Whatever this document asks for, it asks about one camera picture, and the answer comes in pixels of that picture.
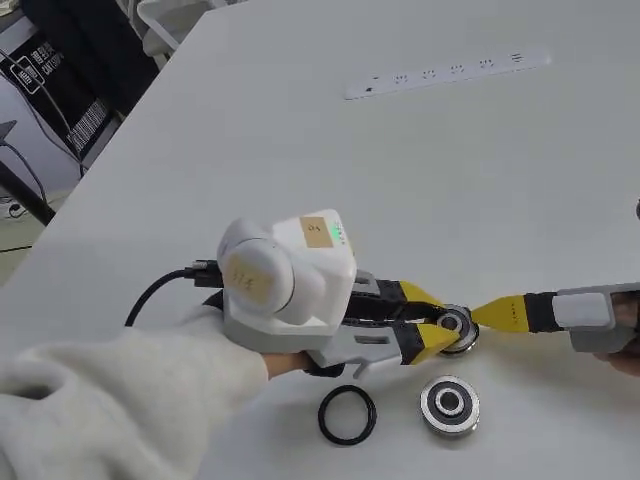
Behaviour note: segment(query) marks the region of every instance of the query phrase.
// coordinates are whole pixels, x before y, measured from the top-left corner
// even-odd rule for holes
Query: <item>white sleeve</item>
[[[215,426],[266,385],[201,307],[180,328],[37,347],[0,367],[0,479],[192,479]]]

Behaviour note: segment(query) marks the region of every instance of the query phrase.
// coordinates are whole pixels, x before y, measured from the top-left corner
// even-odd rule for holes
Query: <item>human hand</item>
[[[640,305],[637,292],[616,293],[611,296],[616,322],[636,326],[640,321]],[[619,372],[640,377],[640,341],[633,340],[621,352],[597,353],[596,358],[609,362]]]
[[[262,358],[269,372],[269,380],[284,373],[311,367],[311,360],[306,353],[264,353]]]

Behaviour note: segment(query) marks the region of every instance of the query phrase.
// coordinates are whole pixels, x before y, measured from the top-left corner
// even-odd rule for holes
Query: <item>black rubber o-ring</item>
[[[331,400],[336,398],[341,393],[346,393],[346,392],[353,392],[358,394],[360,398],[364,400],[364,404],[367,407],[367,424],[364,427],[364,430],[362,431],[362,433],[357,437],[353,437],[353,438],[336,437],[327,428],[327,423],[325,420],[327,407],[329,406],[329,403],[331,402]],[[367,394],[367,392],[362,390],[360,387],[356,387],[355,385],[342,385],[332,390],[331,392],[329,392],[329,394],[326,397],[324,397],[324,399],[320,403],[320,408],[318,408],[318,426],[320,427],[320,431],[322,432],[322,435],[324,435],[324,437],[330,442],[335,443],[336,445],[342,445],[344,447],[351,447],[353,445],[357,445],[359,443],[364,442],[367,438],[369,438],[369,435],[371,435],[371,432],[373,432],[373,427],[376,426],[377,421],[378,421],[378,411],[376,410],[375,403],[373,403],[373,400],[371,400],[371,397]]]

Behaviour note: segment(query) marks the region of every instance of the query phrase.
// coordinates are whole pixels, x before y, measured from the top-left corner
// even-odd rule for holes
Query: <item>white table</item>
[[[334,207],[362,268],[471,306],[638,280],[639,16],[631,0],[264,0],[208,14],[2,290],[0,352],[116,335],[151,281],[212,257],[242,215]],[[375,72],[529,45],[553,64],[342,98]],[[207,294],[166,287],[140,327]],[[417,413],[443,373],[481,398],[460,443]],[[202,478],[637,475],[640,382],[562,335],[483,332],[463,359],[370,378],[378,426],[351,449],[315,423],[344,381],[274,383],[216,438]]]

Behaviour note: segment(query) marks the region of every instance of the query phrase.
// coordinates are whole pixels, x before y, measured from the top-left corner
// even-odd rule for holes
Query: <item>floor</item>
[[[58,210],[69,192],[48,195],[49,204]],[[9,279],[20,262],[29,255],[29,247],[44,227],[28,213],[19,219],[0,218],[0,286]]]

